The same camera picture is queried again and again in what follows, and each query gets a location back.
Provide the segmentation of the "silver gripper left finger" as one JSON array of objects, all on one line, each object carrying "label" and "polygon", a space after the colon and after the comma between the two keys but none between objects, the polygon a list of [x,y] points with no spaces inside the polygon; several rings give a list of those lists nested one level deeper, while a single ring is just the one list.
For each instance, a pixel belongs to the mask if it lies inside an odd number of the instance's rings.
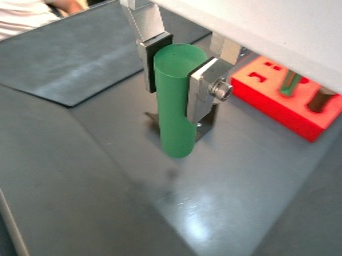
[{"label": "silver gripper left finger", "polygon": [[119,0],[137,37],[138,53],[143,63],[146,89],[157,91],[154,56],[173,44],[173,35],[166,31],[159,7],[150,0]]}]

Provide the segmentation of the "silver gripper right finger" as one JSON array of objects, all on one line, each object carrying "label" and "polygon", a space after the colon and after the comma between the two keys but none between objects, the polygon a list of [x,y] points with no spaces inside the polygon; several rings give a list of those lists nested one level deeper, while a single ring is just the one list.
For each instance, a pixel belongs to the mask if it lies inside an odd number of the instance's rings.
[{"label": "silver gripper right finger", "polygon": [[210,113],[214,100],[225,102],[233,86],[228,74],[236,66],[242,46],[218,33],[213,33],[210,50],[214,56],[190,73],[186,116],[197,124]]}]

